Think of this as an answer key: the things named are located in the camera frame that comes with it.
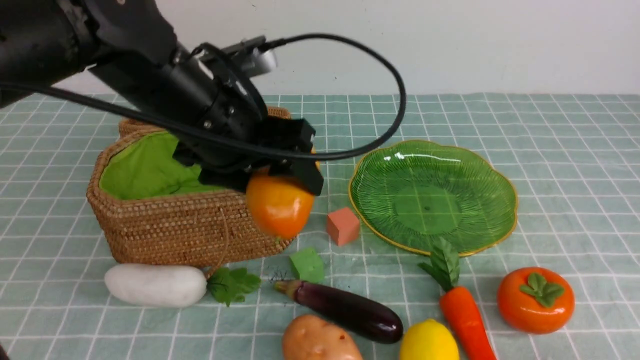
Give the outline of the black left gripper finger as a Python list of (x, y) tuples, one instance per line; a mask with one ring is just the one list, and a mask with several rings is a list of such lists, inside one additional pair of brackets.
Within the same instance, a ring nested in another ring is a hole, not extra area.
[(217, 170), (203, 169), (199, 173), (198, 181), (202, 185), (220, 187), (245, 194), (251, 177), (259, 171), (260, 168), (255, 169), (252, 167), (224, 173)]
[(320, 196), (322, 193), (324, 177), (313, 160), (283, 160), (279, 163), (279, 174), (288, 182), (313, 196)]

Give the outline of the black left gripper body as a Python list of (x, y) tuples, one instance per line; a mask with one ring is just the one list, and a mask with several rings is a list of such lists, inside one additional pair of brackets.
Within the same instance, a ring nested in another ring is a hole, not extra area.
[[(211, 50), (226, 66), (224, 75), (214, 75), (198, 59), (203, 50)], [(212, 100), (206, 105), (192, 126), (204, 132), (261, 148), (274, 148), (296, 153), (314, 150), (315, 129), (306, 120), (286, 120), (270, 115), (263, 96), (250, 78), (230, 58), (210, 43), (202, 43), (188, 52), (180, 44), (174, 53), (177, 66), (197, 65), (206, 76), (206, 85), (213, 90)], [(281, 173), (281, 161), (270, 159), (261, 150), (257, 155), (224, 149), (219, 145), (185, 134), (177, 135), (178, 143), (173, 158), (183, 166), (200, 166), (220, 173), (230, 173), (252, 167), (260, 169), (274, 165)]]

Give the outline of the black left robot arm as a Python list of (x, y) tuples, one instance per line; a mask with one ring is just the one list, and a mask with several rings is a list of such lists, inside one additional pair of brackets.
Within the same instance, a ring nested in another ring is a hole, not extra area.
[(1, 106), (88, 70), (137, 109), (130, 118), (177, 137), (173, 158), (199, 166), (199, 182), (245, 192), (266, 170), (318, 196), (317, 163), (267, 150), (309, 154), (306, 120), (269, 115), (250, 78), (275, 67), (264, 36), (226, 48), (188, 50), (154, 0), (3, 0)]

